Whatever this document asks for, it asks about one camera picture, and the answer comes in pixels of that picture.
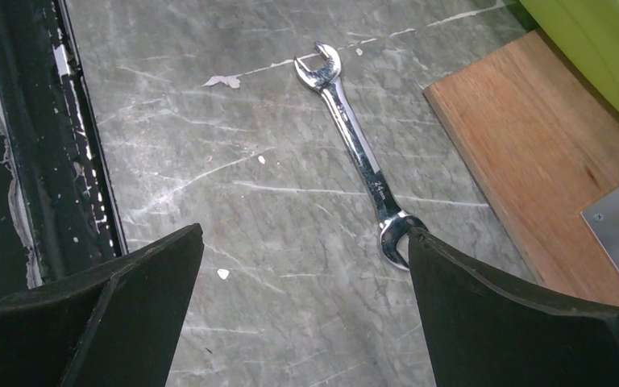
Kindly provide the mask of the chrome combination wrench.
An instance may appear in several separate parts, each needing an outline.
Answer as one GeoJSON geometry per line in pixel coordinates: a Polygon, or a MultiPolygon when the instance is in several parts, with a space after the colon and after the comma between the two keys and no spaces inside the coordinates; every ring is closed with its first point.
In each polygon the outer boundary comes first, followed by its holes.
{"type": "Polygon", "coordinates": [[[312,70],[296,56],[293,64],[297,77],[307,89],[322,99],[361,176],[376,214],[382,256],[395,267],[408,271],[409,262],[398,251],[398,244],[410,229],[423,228],[425,224],[414,214],[403,210],[393,195],[347,99],[341,80],[342,61],[338,51],[318,41],[314,43],[314,50],[322,56],[324,65],[312,70]]]}

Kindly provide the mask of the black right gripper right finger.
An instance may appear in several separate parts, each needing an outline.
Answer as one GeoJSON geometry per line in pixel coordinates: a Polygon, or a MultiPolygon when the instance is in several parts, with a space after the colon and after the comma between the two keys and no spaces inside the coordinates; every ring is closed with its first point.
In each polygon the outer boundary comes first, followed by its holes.
{"type": "Polygon", "coordinates": [[[525,281],[428,231],[409,265],[439,386],[619,386],[619,306],[525,281]]]}

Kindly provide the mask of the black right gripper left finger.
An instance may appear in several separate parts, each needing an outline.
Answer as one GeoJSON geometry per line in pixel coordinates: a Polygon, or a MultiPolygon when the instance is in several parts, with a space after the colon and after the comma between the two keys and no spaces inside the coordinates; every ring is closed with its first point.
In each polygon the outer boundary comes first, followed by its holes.
{"type": "Polygon", "coordinates": [[[181,228],[0,299],[0,386],[163,386],[203,256],[181,228]]]}

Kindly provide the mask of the lime green plastic tub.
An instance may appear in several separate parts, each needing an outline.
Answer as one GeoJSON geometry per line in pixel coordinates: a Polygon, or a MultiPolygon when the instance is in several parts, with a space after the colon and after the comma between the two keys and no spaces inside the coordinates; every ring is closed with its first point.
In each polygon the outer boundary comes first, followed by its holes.
{"type": "Polygon", "coordinates": [[[537,0],[521,4],[619,112],[619,1],[537,0]]]}

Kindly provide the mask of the wooden board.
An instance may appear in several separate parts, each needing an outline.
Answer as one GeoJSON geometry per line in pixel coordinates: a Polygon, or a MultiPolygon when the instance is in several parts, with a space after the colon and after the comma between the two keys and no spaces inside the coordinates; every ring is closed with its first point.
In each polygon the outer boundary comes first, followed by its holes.
{"type": "Polygon", "coordinates": [[[540,285],[619,306],[582,211],[619,186],[619,113],[543,31],[424,90],[540,285]]]}

